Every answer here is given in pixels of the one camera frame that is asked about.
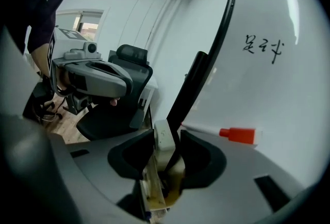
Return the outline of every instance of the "black t-shirt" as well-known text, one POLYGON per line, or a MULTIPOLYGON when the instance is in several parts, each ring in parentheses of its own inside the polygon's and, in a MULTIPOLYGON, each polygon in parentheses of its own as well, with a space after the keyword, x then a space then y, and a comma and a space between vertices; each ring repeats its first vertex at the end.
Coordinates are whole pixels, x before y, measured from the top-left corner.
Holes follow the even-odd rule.
POLYGON ((27 48, 36 48, 49 43, 55 27, 56 9, 63 0, 7 0, 4 24, 21 52, 25 49, 25 36, 31 26, 27 48))

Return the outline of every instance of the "window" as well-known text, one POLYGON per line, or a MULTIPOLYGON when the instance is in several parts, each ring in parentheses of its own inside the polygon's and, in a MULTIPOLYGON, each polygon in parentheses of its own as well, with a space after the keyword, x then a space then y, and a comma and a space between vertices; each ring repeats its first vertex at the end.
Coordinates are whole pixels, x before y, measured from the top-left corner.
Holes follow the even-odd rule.
POLYGON ((81 33, 87 40, 94 41, 101 12, 72 12, 56 15, 56 26, 73 29, 81 33))

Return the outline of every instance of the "person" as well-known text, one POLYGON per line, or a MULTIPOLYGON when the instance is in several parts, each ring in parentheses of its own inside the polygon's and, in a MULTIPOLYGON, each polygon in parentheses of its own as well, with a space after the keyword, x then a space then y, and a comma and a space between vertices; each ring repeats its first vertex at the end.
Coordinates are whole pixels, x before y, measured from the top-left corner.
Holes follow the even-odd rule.
MULTIPOLYGON (((31 32, 28 38, 27 49, 30 52, 34 62, 43 75, 49 77, 47 65, 47 53, 49 41, 55 28, 56 10, 63 0, 11 0, 7 1, 6 9, 8 12, 4 15, 4 25, 7 26, 14 42, 21 53, 25 50, 25 37, 28 26, 31 26, 31 32), (13 14, 18 13, 18 20, 13 14)), ((70 85, 68 72, 63 68, 57 68, 58 86, 65 90, 70 85)), ((110 104, 116 106, 118 99, 110 100, 110 104)), ((25 109, 25 116, 31 118, 30 111, 33 98, 30 98, 25 109)))

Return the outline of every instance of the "wooden floor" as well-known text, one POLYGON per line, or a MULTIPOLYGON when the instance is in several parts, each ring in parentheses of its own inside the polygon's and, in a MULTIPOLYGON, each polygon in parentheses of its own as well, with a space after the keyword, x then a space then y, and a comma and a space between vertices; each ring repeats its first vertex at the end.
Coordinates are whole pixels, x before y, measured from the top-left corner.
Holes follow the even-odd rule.
MULTIPOLYGON (((55 108, 54 110, 49 108, 49 110, 55 111, 57 107, 62 103, 62 101, 63 98, 59 97, 58 95, 55 95, 53 98, 53 102, 55 103, 55 108)), ((77 122, 88 112, 88 110, 84 109, 76 116, 63 109, 63 106, 68 106, 66 101, 58 109, 58 113, 63 115, 63 119, 60 120, 58 117, 55 117, 55 119, 52 122, 44 121, 44 127, 46 128, 46 130, 48 132, 57 133, 61 135, 66 144, 89 141, 78 131, 76 127, 77 122)), ((149 115, 146 115, 142 129, 150 129, 150 128, 151 125, 150 125, 149 115)))

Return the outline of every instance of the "office chair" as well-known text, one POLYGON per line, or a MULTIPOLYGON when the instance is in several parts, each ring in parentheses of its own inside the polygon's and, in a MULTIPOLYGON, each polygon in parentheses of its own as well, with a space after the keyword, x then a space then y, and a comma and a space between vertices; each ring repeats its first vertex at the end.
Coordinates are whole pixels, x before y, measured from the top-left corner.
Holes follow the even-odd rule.
POLYGON ((146 64, 147 51, 130 46, 120 46, 109 62, 121 66, 133 80, 133 90, 111 106, 106 99, 85 114, 77 123, 77 128, 89 140, 110 138, 137 131, 144 119, 144 111, 139 109, 140 95, 153 74, 146 64))
POLYGON ((54 108, 54 102, 45 105, 46 102, 51 101, 54 97, 54 91, 51 88, 51 83, 48 77, 44 76, 42 82, 37 83, 36 87, 34 88, 33 92, 33 106, 35 109, 35 113, 39 118, 39 122, 43 124, 44 116, 51 115, 53 119, 58 116, 59 119, 62 119, 63 116, 60 113, 51 112, 48 109, 50 107, 54 108))

